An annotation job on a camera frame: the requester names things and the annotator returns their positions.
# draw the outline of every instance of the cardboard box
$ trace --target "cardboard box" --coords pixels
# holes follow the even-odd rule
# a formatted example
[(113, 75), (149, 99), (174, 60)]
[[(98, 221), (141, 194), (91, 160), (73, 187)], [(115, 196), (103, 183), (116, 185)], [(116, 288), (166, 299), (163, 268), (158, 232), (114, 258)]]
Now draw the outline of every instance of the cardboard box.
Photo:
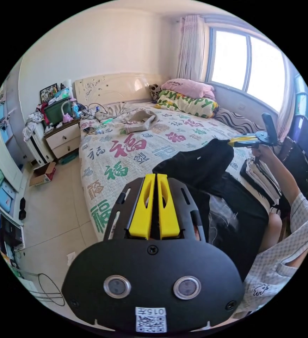
[(30, 179), (30, 187), (50, 182), (53, 179), (54, 172), (55, 162), (45, 164), (41, 168), (34, 170), (33, 176)]

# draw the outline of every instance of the green storage box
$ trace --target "green storage box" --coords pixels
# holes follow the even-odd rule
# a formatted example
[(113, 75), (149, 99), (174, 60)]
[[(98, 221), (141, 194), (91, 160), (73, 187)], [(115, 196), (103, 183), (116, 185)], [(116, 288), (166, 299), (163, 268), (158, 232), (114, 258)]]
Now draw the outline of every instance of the green storage box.
[(59, 122), (62, 122), (63, 116), (62, 116), (62, 112), (61, 112), (61, 106), (64, 102), (66, 102), (66, 103), (64, 104), (64, 106), (62, 108), (63, 113), (68, 114), (70, 116), (73, 116), (71, 102), (70, 102), (69, 99), (64, 99), (64, 100), (61, 100), (61, 101), (58, 101), (58, 102), (54, 102), (54, 103), (52, 103), (51, 105), (49, 105), (45, 108), (45, 114), (46, 114), (49, 122), (52, 125), (56, 125)]

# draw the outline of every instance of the pink object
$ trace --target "pink object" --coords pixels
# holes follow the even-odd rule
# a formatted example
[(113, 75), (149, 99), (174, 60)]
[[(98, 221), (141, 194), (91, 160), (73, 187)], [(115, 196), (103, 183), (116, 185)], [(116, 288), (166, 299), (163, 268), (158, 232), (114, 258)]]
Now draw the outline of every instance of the pink object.
[(187, 79), (172, 79), (164, 83), (161, 89), (173, 90), (192, 99), (208, 98), (215, 100), (214, 87), (202, 82)]
[(69, 116), (68, 114), (65, 114), (62, 118), (63, 123), (71, 122), (73, 121), (73, 117)]

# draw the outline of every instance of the screw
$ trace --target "screw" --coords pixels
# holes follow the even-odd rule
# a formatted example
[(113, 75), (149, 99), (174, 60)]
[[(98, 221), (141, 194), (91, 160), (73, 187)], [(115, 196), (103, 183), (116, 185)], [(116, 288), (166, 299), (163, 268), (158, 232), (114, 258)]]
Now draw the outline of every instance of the screw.
[(150, 254), (150, 255), (156, 255), (158, 253), (159, 249), (157, 246), (155, 245), (150, 245), (148, 248), (147, 248), (147, 252)]
[(72, 304), (73, 307), (79, 307), (79, 303), (76, 300), (71, 300), (70, 303)]
[(230, 301), (227, 305), (226, 305), (226, 310), (227, 311), (231, 311), (236, 305), (236, 301), (235, 300), (232, 300)]

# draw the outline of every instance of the yellow green pillow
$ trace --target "yellow green pillow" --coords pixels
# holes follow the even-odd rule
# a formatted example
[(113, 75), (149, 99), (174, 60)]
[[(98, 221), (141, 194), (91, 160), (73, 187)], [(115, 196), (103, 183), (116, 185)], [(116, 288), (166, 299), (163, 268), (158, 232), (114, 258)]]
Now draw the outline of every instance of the yellow green pillow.
[(214, 117), (215, 111), (218, 108), (217, 102), (211, 99), (192, 99), (169, 89), (162, 90), (159, 96), (160, 97), (155, 105), (155, 108), (181, 111), (183, 113), (200, 116), (206, 119)]

